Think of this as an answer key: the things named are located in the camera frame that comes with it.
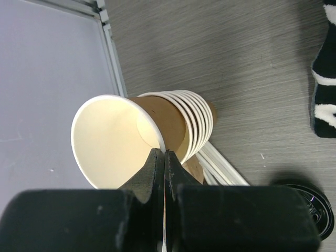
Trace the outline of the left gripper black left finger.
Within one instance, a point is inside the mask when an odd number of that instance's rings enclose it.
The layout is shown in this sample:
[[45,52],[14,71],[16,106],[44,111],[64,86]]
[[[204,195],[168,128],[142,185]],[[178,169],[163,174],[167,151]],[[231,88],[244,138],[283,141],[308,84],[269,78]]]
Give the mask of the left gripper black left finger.
[[27,190],[1,216],[1,251],[161,251],[164,154],[119,189]]

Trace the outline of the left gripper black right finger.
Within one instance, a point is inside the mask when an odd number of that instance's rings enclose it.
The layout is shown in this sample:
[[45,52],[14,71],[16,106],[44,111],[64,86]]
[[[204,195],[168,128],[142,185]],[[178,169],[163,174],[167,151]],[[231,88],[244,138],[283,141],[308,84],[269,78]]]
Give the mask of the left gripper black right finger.
[[285,186],[202,185],[165,153],[168,251],[317,251],[302,196]]

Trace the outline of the single brown paper cup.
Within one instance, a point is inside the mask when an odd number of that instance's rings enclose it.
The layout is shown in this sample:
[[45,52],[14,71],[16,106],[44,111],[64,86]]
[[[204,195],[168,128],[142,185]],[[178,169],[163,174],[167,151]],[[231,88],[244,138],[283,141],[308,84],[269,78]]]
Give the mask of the single brown paper cup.
[[182,113],[165,98],[101,95],[76,112],[71,146],[94,188],[115,189],[144,166],[152,149],[177,151],[185,134]]

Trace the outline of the black plastic cup lid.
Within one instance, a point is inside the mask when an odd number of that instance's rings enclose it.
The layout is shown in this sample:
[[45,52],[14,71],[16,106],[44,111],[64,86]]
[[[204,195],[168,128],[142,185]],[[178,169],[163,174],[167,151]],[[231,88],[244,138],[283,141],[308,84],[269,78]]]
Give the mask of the black plastic cup lid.
[[287,186],[295,189],[305,200],[307,209],[312,217],[321,240],[327,239],[335,224],[331,204],[325,193],[310,181],[287,178],[271,182],[272,185]]

